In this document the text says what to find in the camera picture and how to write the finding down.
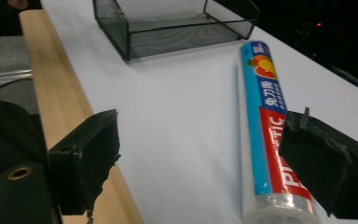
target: wooden board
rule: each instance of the wooden board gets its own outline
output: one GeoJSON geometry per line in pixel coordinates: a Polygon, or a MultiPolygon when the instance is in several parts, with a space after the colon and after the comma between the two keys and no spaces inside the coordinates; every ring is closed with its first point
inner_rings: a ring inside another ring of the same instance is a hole
{"type": "MultiPolygon", "coordinates": [[[[47,147],[52,148],[93,112],[44,10],[23,11],[20,19],[45,139],[47,147]]],[[[79,224],[86,223],[87,218],[65,216],[63,221],[79,224]]],[[[117,166],[111,169],[97,199],[94,223],[142,223],[117,166]]]]}

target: orange logo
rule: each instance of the orange logo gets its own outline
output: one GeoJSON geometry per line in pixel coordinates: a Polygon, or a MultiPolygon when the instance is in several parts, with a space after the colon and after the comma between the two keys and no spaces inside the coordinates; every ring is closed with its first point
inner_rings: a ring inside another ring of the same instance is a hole
{"type": "Polygon", "coordinates": [[[248,61],[249,66],[255,67],[255,72],[261,77],[277,79],[276,71],[272,61],[264,55],[256,55],[248,61]]]}

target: metal mesh desk organizer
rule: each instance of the metal mesh desk organizer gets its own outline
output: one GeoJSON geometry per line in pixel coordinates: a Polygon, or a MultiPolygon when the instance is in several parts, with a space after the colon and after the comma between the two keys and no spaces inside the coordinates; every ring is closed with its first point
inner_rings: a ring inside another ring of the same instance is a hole
{"type": "Polygon", "coordinates": [[[259,12],[247,0],[93,0],[93,6],[124,61],[248,39],[259,12]]]}

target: plastic wrap roll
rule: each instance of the plastic wrap roll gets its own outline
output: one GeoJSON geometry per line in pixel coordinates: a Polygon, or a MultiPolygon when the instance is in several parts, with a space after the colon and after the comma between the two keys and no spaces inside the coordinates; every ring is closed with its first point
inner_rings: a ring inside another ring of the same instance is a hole
{"type": "Polygon", "coordinates": [[[239,85],[245,223],[320,223],[310,193],[278,154],[286,105],[265,43],[241,48],[239,85]]]}

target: white tabletop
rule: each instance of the white tabletop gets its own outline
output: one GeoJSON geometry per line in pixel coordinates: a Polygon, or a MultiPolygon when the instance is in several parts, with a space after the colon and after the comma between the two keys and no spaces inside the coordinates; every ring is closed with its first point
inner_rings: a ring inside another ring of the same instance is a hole
{"type": "MultiPolygon", "coordinates": [[[[145,223],[243,223],[235,62],[244,41],[124,63],[90,0],[42,0],[95,113],[118,110],[118,164],[145,223]]],[[[266,42],[289,110],[358,141],[358,89],[281,41],[266,42]]],[[[358,223],[327,217],[323,223],[358,223]]]]}

